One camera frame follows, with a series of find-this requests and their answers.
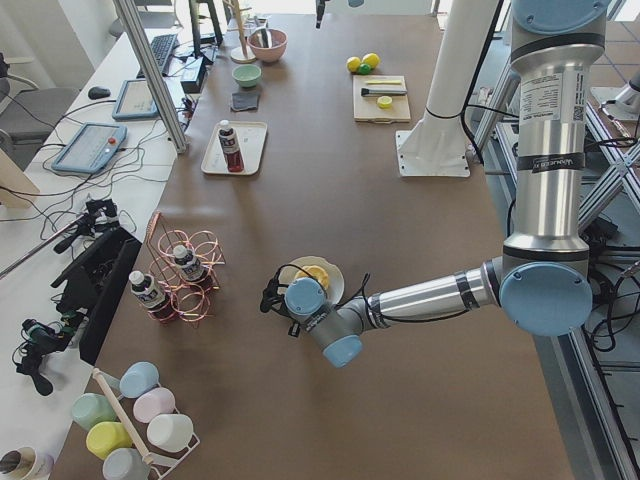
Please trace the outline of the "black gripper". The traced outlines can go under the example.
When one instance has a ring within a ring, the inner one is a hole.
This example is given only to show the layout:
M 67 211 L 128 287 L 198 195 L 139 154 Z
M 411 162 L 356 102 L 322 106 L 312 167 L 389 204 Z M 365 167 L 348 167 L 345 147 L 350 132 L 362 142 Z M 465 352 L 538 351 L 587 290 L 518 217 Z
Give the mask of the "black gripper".
M 268 281 L 267 286 L 262 292 L 262 299 L 259 308 L 262 313 L 269 313 L 272 311 L 280 316 L 288 318 L 291 321 L 288 335 L 299 336 L 300 323 L 291 316 L 284 302 L 284 294 L 279 292 L 281 287 L 288 287 L 287 284 L 281 284 L 279 279 L 280 274 L 285 267 L 293 267 L 293 264 L 283 264 L 276 270 L 274 276 Z

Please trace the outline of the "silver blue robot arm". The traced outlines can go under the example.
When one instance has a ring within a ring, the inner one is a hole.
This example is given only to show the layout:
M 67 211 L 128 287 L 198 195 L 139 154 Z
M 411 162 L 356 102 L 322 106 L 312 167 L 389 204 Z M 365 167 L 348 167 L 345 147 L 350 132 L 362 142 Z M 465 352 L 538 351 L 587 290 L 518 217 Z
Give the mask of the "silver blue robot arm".
M 461 145 L 465 109 L 494 33 L 502 1 L 453 1 L 423 117 L 396 139 L 403 176 L 466 176 Z M 611 1 L 511 1 L 507 73 L 519 75 L 514 227 L 501 255 L 475 269 L 369 297 L 361 288 L 342 305 L 309 276 L 280 282 L 280 266 L 262 293 L 260 310 L 306 331 L 337 368 L 362 350 L 360 336 L 395 324 L 446 320 L 496 305 L 517 327 L 538 336 L 568 334 L 586 322 L 592 290 L 589 247 L 578 227 L 585 165 L 589 69 L 605 49 Z

